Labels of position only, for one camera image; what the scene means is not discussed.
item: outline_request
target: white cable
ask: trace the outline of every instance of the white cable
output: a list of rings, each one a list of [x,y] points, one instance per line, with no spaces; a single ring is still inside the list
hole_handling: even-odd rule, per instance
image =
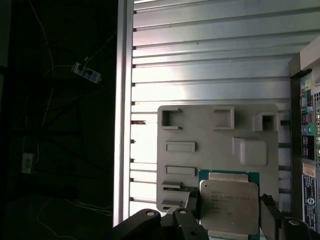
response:
[[[95,209],[95,208],[92,208],[92,207],[88,207],[88,206],[84,206],[84,205],[80,205],[76,202],[72,202],[70,200],[66,200],[67,202],[71,203],[72,205],[75,205],[77,207],[80,207],[80,208],[84,208],[84,209],[89,209],[89,210],[92,210],[92,211],[95,211],[97,213],[101,213],[101,214],[104,214],[106,216],[112,216],[112,212],[108,211],[108,210],[102,210],[102,209]]]
[[[106,210],[94,209],[94,208],[91,208],[91,207],[86,207],[86,206],[78,205],[78,204],[76,204],[76,203],[74,203],[74,202],[72,202],[72,201],[69,201],[69,200],[66,200],[66,201],[69,202],[70,204],[75,205],[75,206],[80,207],[80,208],[92,210],[92,211],[94,211],[94,212],[96,212],[96,213],[103,214],[103,215],[105,215],[105,216],[112,216],[112,214],[105,214],[105,213],[103,213],[103,212],[109,213],[109,211],[106,211]]]
[[[75,202],[77,202],[77,203],[79,203],[79,204],[81,204],[81,205],[93,207],[93,208],[96,208],[96,209],[109,209],[109,208],[112,207],[112,206],[106,206],[106,207],[96,206],[96,205],[92,205],[92,204],[85,203],[85,202],[80,201],[80,200],[75,200]]]
[[[37,216],[36,216],[36,220],[44,227],[46,227],[48,230],[50,230],[50,232],[53,233],[53,235],[56,238],[65,238],[65,239],[72,239],[72,240],[77,240],[76,238],[72,237],[72,236],[59,236],[55,233],[55,231],[53,231],[50,227],[48,227],[47,225],[45,225],[42,221],[39,220],[39,216],[41,214],[41,212],[43,211],[43,209],[48,205],[48,203],[52,200],[52,197],[50,197],[48,199],[48,201],[45,202],[45,204],[42,206],[42,208],[40,209],[40,211],[38,212]]]

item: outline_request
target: white label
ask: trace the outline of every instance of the white label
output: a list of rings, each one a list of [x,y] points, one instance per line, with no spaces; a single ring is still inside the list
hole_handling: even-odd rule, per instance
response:
[[[302,173],[309,177],[316,177],[316,167],[310,164],[303,163],[302,165]]]
[[[33,159],[34,159],[33,153],[23,153],[22,169],[21,169],[21,172],[23,174],[31,174]]]

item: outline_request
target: sticker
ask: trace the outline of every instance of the sticker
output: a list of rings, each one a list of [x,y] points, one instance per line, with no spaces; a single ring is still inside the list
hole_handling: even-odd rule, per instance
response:
[[[303,82],[302,84],[301,84],[301,93],[304,93],[305,92],[305,83]]]
[[[303,221],[317,231],[317,190],[316,179],[302,175],[302,212]]]
[[[309,79],[309,80],[305,81],[304,86],[305,86],[305,90],[310,90],[311,89],[311,80]]]
[[[316,167],[310,164],[302,164],[302,173],[312,178],[316,177]]]

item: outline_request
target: gray plastic part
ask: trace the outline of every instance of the gray plastic part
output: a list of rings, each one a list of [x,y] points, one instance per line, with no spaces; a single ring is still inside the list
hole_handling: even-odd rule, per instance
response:
[[[179,189],[181,188],[181,185],[182,182],[164,181],[161,186],[163,188]]]
[[[235,108],[233,106],[216,106],[213,108],[213,129],[235,129]]]
[[[174,200],[163,200],[162,201],[163,208],[173,208],[177,209],[181,207],[181,201],[174,201]]]
[[[177,113],[181,113],[181,109],[178,107],[166,107],[161,110],[160,115],[160,123],[161,129],[163,130],[181,130],[181,126],[175,125],[173,118]]]
[[[183,142],[183,141],[167,141],[165,143],[165,150],[168,152],[195,152],[195,142]]]
[[[268,164],[267,144],[261,140],[232,138],[232,154],[245,166],[266,166]]]
[[[194,167],[166,166],[166,173],[195,176],[196,169]]]
[[[262,112],[252,119],[252,131],[277,131],[278,115],[274,112]]]
[[[163,209],[163,200],[181,201],[184,206],[188,192],[164,190],[161,183],[182,183],[186,187],[199,187],[198,174],[167,173],[167,166],[193,168],[200,170],[255,172],[259,173],[259,192],[272,195],[279,200],[279,141],[277,131],[252,131],[253,118],[260,113],[278,114],[275,104],[236,104],[236,105],[176,105],[171,115],[171,122],[181,126],[179,131],[162,128],[162,112],[171,106],[158,109],[157,131],[157,192],[156,204],[159,211]],[[213,130],[215,112],[219,107],[233,109],[236,121],[234,130]],[[267,164],[261,166],[243,165],[240,155],[233,155],[233,138],[263,141],[267,145]],[[194,152],[166,151],[167,142],[192,142],[196,144]]]

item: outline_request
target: silver metal frame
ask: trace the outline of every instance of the silver metal frame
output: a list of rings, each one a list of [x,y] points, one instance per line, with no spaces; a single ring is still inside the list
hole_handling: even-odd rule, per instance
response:
[[[129,216],[134,0],[118,1],[113,225]]]

